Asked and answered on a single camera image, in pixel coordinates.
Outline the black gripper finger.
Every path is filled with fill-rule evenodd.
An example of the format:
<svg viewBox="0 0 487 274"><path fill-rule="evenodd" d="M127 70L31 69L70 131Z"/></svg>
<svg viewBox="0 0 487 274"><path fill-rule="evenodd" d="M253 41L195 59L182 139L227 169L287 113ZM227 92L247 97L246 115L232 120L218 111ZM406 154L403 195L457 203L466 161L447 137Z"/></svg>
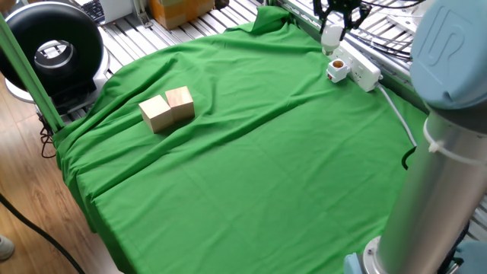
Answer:
<svg viewBox="0 0 487 274"><path fill-rule="evenodd" d="M314 14L320 19L320 34L323 33L326 26L327 17L332 11L330 8L323 9L323 4L321 0L313 0Z"/></svg>
<svg viewBox="0 0 487 274"><path fill-rule="evenodd" d="M353 11L341 11L341 13L343 14L344 29L341 33L340 40L343 40L345 34L350 30L359 28L361 23L370 14L372 7L371 5L362 2L361 5L356 9L358 10L359 18L355 21L352 20L352 13L355 9Z"/></svg>

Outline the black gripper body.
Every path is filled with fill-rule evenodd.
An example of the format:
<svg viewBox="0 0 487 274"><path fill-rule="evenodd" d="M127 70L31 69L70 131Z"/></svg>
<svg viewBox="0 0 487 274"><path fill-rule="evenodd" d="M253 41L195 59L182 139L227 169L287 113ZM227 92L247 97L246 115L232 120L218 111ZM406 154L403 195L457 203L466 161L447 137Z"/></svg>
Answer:
<svg viewBox="0 0 487 274"><path fill-rule="evenodd" d="M353 11L361 5L361 0L328 0L332 11Z"/></svg>

